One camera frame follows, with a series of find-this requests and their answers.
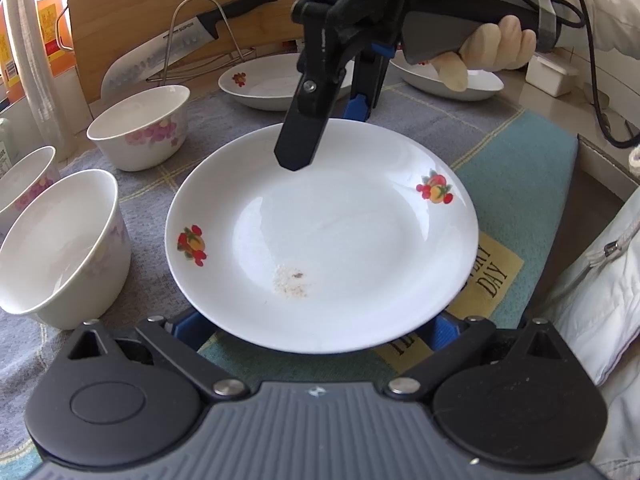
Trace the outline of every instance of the person's arm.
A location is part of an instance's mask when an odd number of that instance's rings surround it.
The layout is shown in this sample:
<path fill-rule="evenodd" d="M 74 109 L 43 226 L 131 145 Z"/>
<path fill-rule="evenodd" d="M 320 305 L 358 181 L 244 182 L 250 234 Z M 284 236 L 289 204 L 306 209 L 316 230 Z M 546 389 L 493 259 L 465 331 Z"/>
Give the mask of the person's arm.
<path fill-rule="evenodd" d="M 580 8 L 578 0 L 566 0 Z M 599 50 L 616 49 L 622 54 L 640 59 L 640 0 L 585 0 L 594 46 Z M 564 17 L 575 20 L 570 10 Z M 486 24 L 478 28 L 457 54 L 446 53 L 431 60 L 442 81 L 451 89 L 466 88 L 466 69 L 497 71 L 518 68 L 529 61 L 535 49 L 533 31 L 520 30 L 520 22 L 505 17 L 499 25 Z M 557 46 L 586 46 L 584 28 L 563 27 Z"/>

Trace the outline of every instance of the white bowl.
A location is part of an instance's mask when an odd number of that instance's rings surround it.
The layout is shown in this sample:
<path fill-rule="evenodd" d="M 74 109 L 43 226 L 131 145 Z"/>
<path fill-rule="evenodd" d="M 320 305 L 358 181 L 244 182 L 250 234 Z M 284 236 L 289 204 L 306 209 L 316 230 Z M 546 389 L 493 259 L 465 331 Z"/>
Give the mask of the white bowl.
<path fill-rule="evenodd" d="M 56 149 L 44 146 L 31 152 L 0 178 L 0 237 L 47 187 L 60 180 Z"/>
<path fill-rule="evenodd" d="M 187 136 L 186 86 L 159 86 L 101 113 L 86 136 L 123 171 L 147 170 L 178 151 Z"/>
<path fill-rule="evenodd" d="M 409 65 L 402 50 L 396 52 L 391 64 L 400 70 L 400 77 L 418 90 L 456 101 L 483 101 L 504 88 L 500 78 L 484 70 L 469 70 L 468 88 L 463 92 L 454 92 L 440 81 L 438 73 L 429 63 Z"/>
<path fill-rule="evenodd" d="M 291 172 L 273 155 L 280 127 L 223 146 L 175 195 L 164 244 L 191 304 L 242 339 L 309 354 L 370 348 L 436 316 L 478 251 L 456 175 L 405 136 L 338 119 Z"/>
<path fill-rule="evenodd" d="M 259 57 L 227 70 L 218 79 L 220 89 L 239 103 L 269 112 L 286 112 L 300 81 L 296 68 L 300 54 L 278 54 Z M 347 63 L 338 99 L 351 90 L 353 61 Z"/>
<path fill-rule="evenodd" d="M 116 179 L 104 170 L 79 171 L 34 200 L 6 236 L 0 306 L 73 329 L 111 306 L 130 258 Z"/>

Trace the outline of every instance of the white cup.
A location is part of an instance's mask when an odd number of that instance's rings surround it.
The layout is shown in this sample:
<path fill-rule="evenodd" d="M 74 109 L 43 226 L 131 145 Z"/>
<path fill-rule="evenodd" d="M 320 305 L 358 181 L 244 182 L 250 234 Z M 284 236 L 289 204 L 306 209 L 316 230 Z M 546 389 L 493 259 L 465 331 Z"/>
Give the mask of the white cup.
<path fill-rule="evenodd" d="M 100 317 L 129 272 L 131 246 L 118 184 L 84 170 L 45 190 L 0 247 L 0 306 L 62 330 Z"/>
<path fill-rule="evenodd" d="M 177 152 L 187 136 L 186 86 L 150 88 L 113 105 L 86 136 L 123 171 L 147 170 Z"/>
<path fill-rule="evenodd" d="M 0 178 L 0 237 L 26 207 L 47 187 L 60 180 L 56 149 L 44 146 L 31 152 Z"/>

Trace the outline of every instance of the wooden cutting board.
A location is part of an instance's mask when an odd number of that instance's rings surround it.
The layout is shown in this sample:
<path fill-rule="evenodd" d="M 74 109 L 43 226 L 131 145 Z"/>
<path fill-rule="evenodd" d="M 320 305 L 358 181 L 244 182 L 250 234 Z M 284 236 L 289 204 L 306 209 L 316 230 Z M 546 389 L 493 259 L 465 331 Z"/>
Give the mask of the wooden cutting board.
<path fill-rule="evenodd" d="M 102 78 L 120 56 L 169 29 L 175 8 L 183 0 L 68 0 L 74 50 L 82 91 L 91 103 L 100 98 Z M 217 0 L 224 4 L 229 0 Z M 294 0 L 278 0 L 230 20 L 240 47 L 259 46 L 302 36 L 290 18 Z M 184 22 L 212 9 L 207 0 L 186 4 L 176 19 Z M 183 63 L 234 50 L 223 22 L 220 38 L 184 58 Z"/>

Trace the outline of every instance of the tablecloth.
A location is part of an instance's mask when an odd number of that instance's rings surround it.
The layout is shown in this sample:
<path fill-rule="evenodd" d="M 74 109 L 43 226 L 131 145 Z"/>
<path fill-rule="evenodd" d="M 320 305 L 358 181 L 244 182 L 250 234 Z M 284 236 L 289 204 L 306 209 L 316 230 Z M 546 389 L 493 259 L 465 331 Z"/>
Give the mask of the tablecloth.
<path fill-rule="evenodd" d="M 340 116 L 339 108 L 335 116 Z M 284 118 L 282 113 L 245 108 L 221 92 L 191 101 L 188 116 L 184 145 L 156 168 L 121 172 L 93 150 L 64 171 L 103 168 L 118 181 L 133 256 L 124 289 L 102 318 L 107 326 L 128 326 L 148 314 L 170 316 L 189 306 L 164 257 L 164 222 L 174 194 L 214 150 Z M 482 231 L 478 257 L 450 311 L 457 316 L 488 316 L 500 327 L 516 326 L 561 218 L 576 139 L 498 96 L 469 103 L 423 94 L 405 85 L 393 67 L 370 122 L 432 150 L 456 171 L 473 199 Z M 67 336 L 0 311 L 0 478 L 21 478 L 39 462 L 22 413 L 38 378 Z M 264 378 L 380 382 L 429 352 L 415 334 L 377 349 L 337 356 L 284 354 L 225 333 L 201 348 L 207 358 L 252 386 Z"/>

